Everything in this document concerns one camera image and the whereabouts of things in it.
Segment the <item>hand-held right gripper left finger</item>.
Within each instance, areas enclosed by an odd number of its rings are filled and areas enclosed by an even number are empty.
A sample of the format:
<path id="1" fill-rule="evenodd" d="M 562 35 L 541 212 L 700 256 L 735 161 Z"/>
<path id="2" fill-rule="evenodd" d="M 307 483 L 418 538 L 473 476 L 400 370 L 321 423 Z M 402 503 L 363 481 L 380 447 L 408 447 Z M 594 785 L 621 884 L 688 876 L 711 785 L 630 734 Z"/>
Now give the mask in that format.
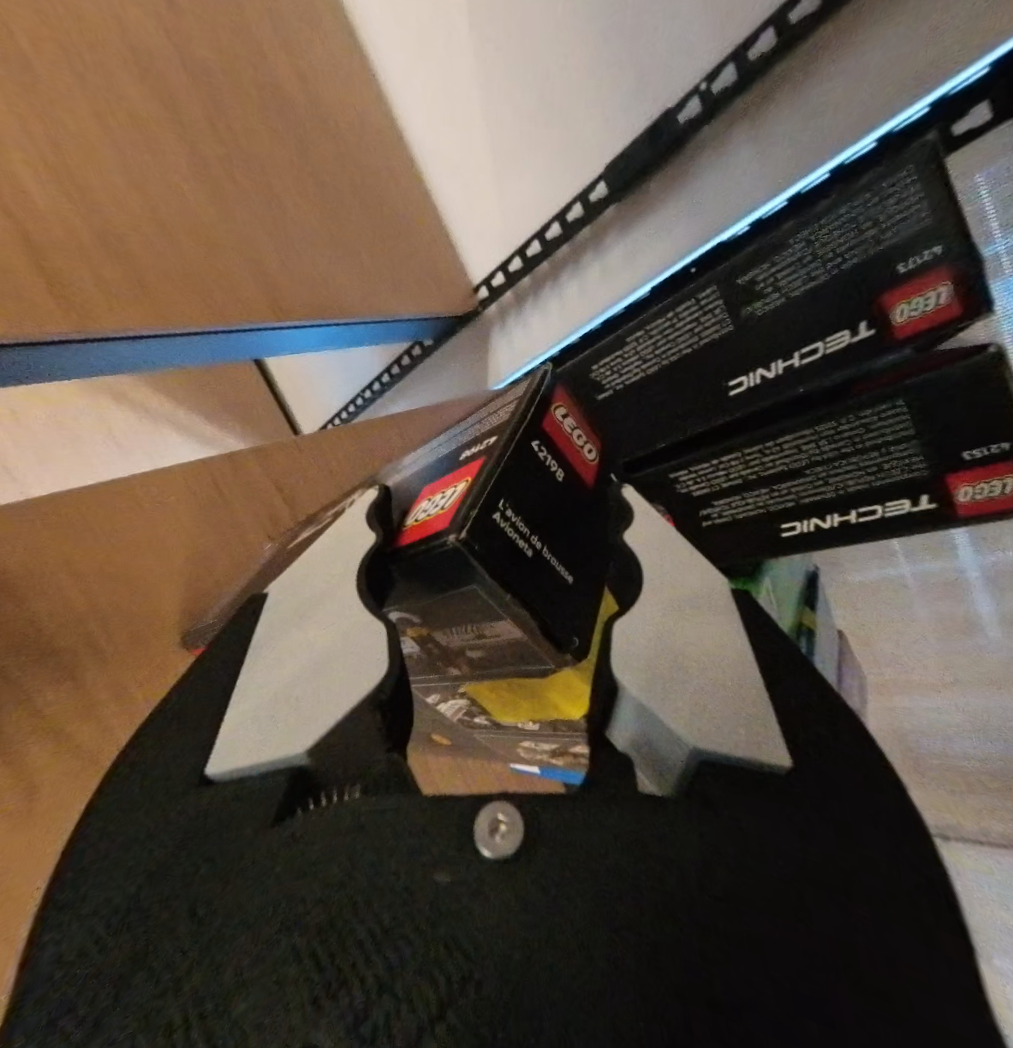
<path id="1" fill-rule="evenodd" d="M 390 508 L 384 487 L 355 493 L 264 587 L 208 779 L 356 779 L 406 763 L 412 698 L 384 611 Z"/>

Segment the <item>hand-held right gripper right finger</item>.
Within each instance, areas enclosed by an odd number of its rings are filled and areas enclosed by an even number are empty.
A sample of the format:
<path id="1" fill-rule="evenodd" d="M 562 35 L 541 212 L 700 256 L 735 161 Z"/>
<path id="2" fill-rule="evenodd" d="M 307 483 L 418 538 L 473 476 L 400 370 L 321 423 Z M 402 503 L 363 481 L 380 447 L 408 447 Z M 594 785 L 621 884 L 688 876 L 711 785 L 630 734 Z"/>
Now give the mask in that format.
<path id="1" fill-rule="evenodd" d="M 608 741 L 651 796 L 677 795 L 705 763 L 784 776 L 792 758 L 729 582 L 632 485 L 619 493 L 641 582 L 609 641 Z"/>

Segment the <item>green lego box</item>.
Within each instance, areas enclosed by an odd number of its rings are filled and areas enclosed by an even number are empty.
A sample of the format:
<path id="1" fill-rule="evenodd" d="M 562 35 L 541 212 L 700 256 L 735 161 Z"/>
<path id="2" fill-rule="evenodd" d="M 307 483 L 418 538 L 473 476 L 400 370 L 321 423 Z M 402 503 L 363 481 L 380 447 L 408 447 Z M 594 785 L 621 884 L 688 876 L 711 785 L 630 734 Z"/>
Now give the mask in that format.
<path id="1" fill-rule="evenodd" d="M 733 588 L 748 591 L 813 662 L 837 661 L 840 631 L 813 556 L 762 561 L 729 580 Z"/>

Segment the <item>blue plane lego box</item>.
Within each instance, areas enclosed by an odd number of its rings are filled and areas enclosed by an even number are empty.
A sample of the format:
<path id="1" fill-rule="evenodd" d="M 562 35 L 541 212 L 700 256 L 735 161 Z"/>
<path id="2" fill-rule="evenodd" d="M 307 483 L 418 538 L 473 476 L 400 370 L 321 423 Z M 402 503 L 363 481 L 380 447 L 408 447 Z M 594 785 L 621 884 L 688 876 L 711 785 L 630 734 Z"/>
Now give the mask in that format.
<path id="1" fill-rule="evenodd" d="M 238 645 L 225 708 L 264 587 L 314 528 L 367 487 L 390 496 L 384 611 L 408 671 L 408 757 L 432 750 L 435 741 L 443 754 L 460 754 L 460 743 L 485 743 L 505 726 L 464 684 L 545 677 L 581 662 L 592 648 L 609 561 L 602 442 L 561 379 L 543 368 L 291 529 L 238 594 L 188 633 L 189 648 L 212 655 L 219 636 Z M 536 727 L 529 755 L 561 749 L 573 761 L 568 776 L 578 768 L 577 754 L 588 754 L 578 734 L 583 720 L 521 724 Z M 235 781 L 208 779 L 204 770 L 208 782 Z M 343 795 L 373 770 L 356 779 L 318 779 L 305 768 L 264 776 L 309 776 L 316 790 Z"/>

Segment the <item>black race car lego box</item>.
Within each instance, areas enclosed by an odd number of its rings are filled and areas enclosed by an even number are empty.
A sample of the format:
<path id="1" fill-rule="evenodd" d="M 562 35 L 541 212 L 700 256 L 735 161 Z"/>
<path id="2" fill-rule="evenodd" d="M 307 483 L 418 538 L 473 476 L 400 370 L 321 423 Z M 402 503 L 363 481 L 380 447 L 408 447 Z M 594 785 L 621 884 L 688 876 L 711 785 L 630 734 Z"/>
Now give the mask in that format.
<path id="1" fill-rule="evenodd" d="M 808 411 L 627 483 L 725 571 L 1013 519 L 1013 369 L 1001 346 L 939 349 Z"/>

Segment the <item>dark lego box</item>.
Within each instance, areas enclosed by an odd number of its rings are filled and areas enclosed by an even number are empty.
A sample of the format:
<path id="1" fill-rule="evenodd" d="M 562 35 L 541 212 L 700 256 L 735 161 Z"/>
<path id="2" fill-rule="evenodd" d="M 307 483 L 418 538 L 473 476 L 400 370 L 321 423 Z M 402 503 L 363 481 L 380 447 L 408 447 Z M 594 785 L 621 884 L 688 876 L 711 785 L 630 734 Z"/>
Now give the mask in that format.
<path id="1" fill-rule="evenodd" d="M 933 347 L 991 305 L 931 133 L 699 279 L 651 294 L 561 379 L 624 463 Z"/>

